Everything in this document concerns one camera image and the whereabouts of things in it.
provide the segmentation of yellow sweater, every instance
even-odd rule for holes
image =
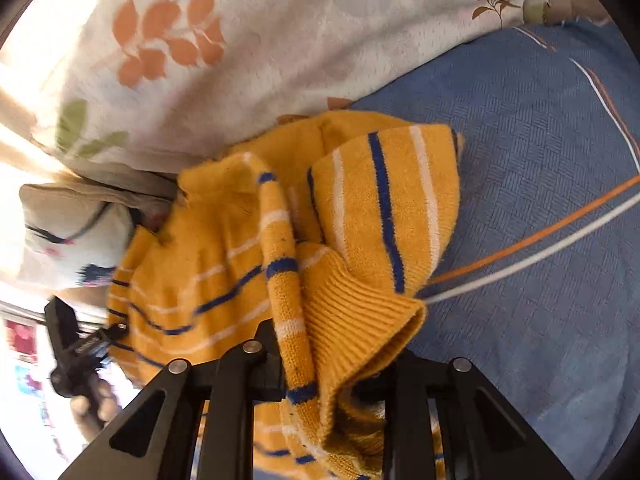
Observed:
[[[366,480],[382,468],[383,411],[351,397],[420,328],[414,294],[458,214],[448,126],[329,112],[242,143],[180,176],[157,234],[139,228],[116,271],[112,354],[149,382],[172,359],[219,358],[273,317],[287,397],[256,407],[255,465]]]

